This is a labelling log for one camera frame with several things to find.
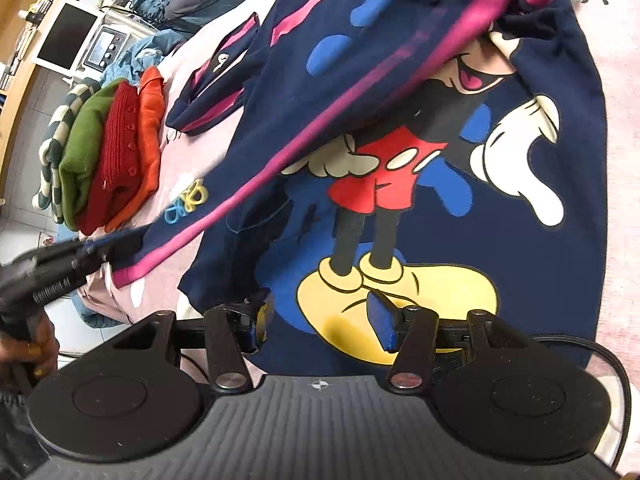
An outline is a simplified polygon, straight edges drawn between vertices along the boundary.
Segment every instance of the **yellow shoe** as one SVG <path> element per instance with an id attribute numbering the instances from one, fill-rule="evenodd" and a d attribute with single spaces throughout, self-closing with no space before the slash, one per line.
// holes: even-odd
<path id="1" fill-rule="evenodd" d="M 341 286 L 352 289 L 358 283 L 354 270 L 360 277 L 358 288 L 340 290 Z M 389 365 L 396 356 L 383 351 L 367 320 L 368 292 L 357 269 L 352 269 L 349 276 L 338 276 L 326 258 L 318 271 L 300 283 L 297 299 L 306 320 L 330 345 L 356 359 Z"/>
<path id="2" fill-rule="evenodd" d="M 391 268 L 377 269 L 365 254 L 358 266 L 365 288 L 377 288 L 398 307 L 415 303 L 436 311 L 443 319 L 466 319 L 466 313 L 482 308 L 493 314 L 498 298 L 491 281 L 468 267 L 403 265 L 396 258 Z"/>

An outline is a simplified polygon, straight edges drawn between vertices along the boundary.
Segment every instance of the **gray ribbed surface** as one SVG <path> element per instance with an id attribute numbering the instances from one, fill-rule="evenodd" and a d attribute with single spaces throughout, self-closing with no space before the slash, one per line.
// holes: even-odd
<path id="1" fill-rule="evenodd" d="M 413 397 L 372 377 L 267 376 L 218 400 L 187 439 L 119 465 L 50 460 L 30 480 L 613 480 L 593 456 L 555 466 L 507 464 L 453 440 Z"/>

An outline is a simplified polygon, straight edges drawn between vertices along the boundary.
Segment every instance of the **pink tongue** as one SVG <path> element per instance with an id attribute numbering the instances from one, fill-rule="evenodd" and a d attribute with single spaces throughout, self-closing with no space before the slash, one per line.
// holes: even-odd
<path id="1" fill-rule="evenodd" d="M 478 90 L 482 86 L 482 80 L 474 75 L 469 75 L 464 70 L 460 71 L 460 82 L 469 90 Z"/>

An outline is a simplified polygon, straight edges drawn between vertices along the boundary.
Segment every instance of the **orange sweater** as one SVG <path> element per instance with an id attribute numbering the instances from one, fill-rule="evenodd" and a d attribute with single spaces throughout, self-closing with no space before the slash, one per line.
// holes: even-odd
<path id="1" fill-rule="evenodd" d="M 164 116 L 164 80 L 155 66 L 150 66 L 140 79 L 140 112 L 138 114 L 138 149 L 142 184 L 136 195 L 105 226 L 107 233 L 120 227 L 135 215 L 146 200 L 158 190 L 160 174 L 160 142 L 158 131 Z"/>

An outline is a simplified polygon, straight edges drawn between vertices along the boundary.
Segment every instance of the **tile floor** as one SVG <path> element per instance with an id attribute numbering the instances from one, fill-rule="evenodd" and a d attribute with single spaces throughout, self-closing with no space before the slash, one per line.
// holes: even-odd
<path id="1" fill-rule="evenodd" d="M 98 0 L 81 0 L 97 4 Z M 0 213 L 0 262 L 7 263 L 38 244 L 40 232 L 54 234 L 56 225 L 48 211 L 34 211 L 31 199 L 40 183 L 38 148 L 56 107 L 68 92 L 62 76 L 41 69 L 30 95 L 15 140 L 4 190 L 6 205 Z M 56 327 L 61 351 L 82 354 L 103 343 L 124 327 L 96 330 L 85 325 L 70 300 L 58 300 L 47 307 Z M 69 359 L 60 358 L 61 366 Z"/>

